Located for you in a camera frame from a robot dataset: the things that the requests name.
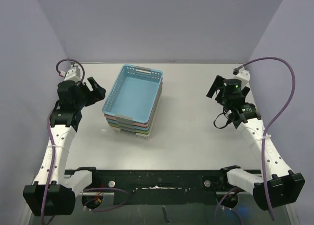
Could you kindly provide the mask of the pink plastic basket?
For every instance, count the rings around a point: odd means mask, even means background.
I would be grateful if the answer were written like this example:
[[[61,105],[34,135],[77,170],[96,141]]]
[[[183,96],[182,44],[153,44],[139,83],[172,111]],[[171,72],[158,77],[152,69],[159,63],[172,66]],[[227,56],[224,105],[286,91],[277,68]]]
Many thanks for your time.
[[[106,115],[106,114],[104,114],[104,116],[106,117],[107,120],[115,121],[118,123],[124,123],[127,125],[135,125],[135,126],[147,128],[151,122],[151,119],[153,118],[153,115],[155,114],[155,110],[157,108],[157,103],[159,102],[160,94],[162,93],[162,85],[163,85],[163,82],[161,82],[161,85],[159,86],[157,97],[154,101],[154,106],[150,112],[149,120],[147,122],[140,123],[140,122],[135,122],[134,120],[131,120],[130,118],[127,118],[127,117],[113,117],[113,116]]]

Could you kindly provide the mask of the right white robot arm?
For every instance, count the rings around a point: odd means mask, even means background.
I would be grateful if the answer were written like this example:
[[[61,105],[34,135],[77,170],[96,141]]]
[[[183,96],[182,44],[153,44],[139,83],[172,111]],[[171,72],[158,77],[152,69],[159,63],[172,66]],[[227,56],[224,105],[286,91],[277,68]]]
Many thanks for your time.
[[[305,184],[301,173],[294,173],[278,153],[270,135],[264,133],[262,117],[256,106],[246,101],[250,88],[237,78],[216,76],[207,97],[223,107],[226,124],[233,124],[248,143],[255,159],[261,165],[261,176],[251,174],[238,166],[225,167],[218,178],[224,190],[238,187],[250,193],[262,210],[296,202]]]

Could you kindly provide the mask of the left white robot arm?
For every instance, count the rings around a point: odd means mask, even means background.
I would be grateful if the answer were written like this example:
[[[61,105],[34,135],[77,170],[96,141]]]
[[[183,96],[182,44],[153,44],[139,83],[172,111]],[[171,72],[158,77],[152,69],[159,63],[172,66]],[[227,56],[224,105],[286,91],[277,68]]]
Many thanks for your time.
[[[100,179],[91,168],[80,168],[69,178],[65,168],[71,143],[82,119],[82,109],[105,98],[106,90],[93,77],[88,82],[65,80],[58,84],[58,100],[47,120],[49,142],[33,183],[23,190],[23,197],[34,216],[71,215],[76,198],[85,188],[95,191]]]

